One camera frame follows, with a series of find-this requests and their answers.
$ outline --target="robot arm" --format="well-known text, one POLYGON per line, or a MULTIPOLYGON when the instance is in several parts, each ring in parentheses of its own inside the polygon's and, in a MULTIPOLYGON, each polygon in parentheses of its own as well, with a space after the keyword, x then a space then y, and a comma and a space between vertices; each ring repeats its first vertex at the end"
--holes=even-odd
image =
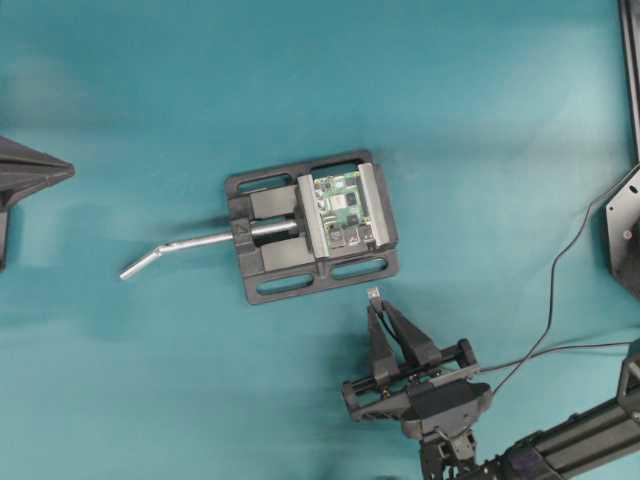
POLYGON ((439 350, 377 289, 369 299, 372 375, 344 382, 343 397, 354 421, 397 420, 407 437, 419 440, 426 480, 565 480, 640 451, 640 340, 623 362, 615 398, 478 466, 471 427, 490 407, 492 392, 471 382, 479 371, 471 345, 460 340, 439 350), (396 361, 382 326, 398 342, 404 363, 396 361), (450 370, 452 364, 459 368, 450 370), (377 398, 361 404, 371 394, 377 398))
POLYGON ((460 480, 569 479, 640 451, 640 340, 622 364, 618 394, 535 433, 460 480))

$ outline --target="teal tablecloth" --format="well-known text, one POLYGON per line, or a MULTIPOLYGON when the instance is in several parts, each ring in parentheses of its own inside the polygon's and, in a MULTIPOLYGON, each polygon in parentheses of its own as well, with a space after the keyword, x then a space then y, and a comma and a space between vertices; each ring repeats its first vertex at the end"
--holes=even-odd
MULTIPOLYGON (((367 285, 252 307, 231 245, 119 269, 211 231, 230 174, 369 148, 401 237, 383 293, 493 364, 541 333, 551 259, 635 161, 615 0, 1 0, 0 134, 77 169, 16 209, 0 275, 11 480, 417 479, 418 445, 340 398, 367 285)), ((560 265, 551 343, 639 334, 603 225, 560 265)), ((532 362, 479 457, 612 397, 619 363, 532 362)))

